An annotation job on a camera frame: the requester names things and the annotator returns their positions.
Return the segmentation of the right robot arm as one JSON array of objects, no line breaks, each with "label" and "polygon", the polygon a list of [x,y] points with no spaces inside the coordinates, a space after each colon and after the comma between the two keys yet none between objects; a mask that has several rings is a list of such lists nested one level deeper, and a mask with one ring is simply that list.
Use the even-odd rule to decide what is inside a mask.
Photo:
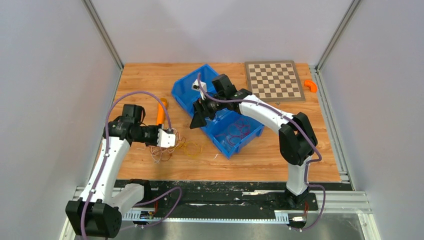
[{"label": "right robot arm", "polygon": [[206,119],[213,120],[218,111],[227,109],[250,117],[268,127],[278,135],[279,152],[288,163],[288,180],[285,187],[285,201],[292,209],[298,209],[306,201],[309,192],[308,162],[317,153],[318,140],[309,118],[302,112],[292,114],[260,100],[247,89],[236,89],[229,77],[218,75],[212,80],[216,91],[210,95],[201,75],[192,83],[192,89],[200,92],[200,98],[193,102],[194,114],[191,129],[206,126]]}]

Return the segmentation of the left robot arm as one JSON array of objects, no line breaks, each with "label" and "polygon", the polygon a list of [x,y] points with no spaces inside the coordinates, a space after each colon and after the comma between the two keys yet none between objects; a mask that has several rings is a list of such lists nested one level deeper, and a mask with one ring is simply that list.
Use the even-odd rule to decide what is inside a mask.
[{"label": "left robot arm", "polygon": [[156,146],[160,125],[143,125],[142,106],[125,104],[122,114],[107,124],[103,132],[100,156],[94,171],[77,200],[70,200],[66,216],[78,236],[114,238],[123,216],[136,204],[147,207],[153,201],[149,180],[131,179],[113,196],[121,164],[133,142]]}]

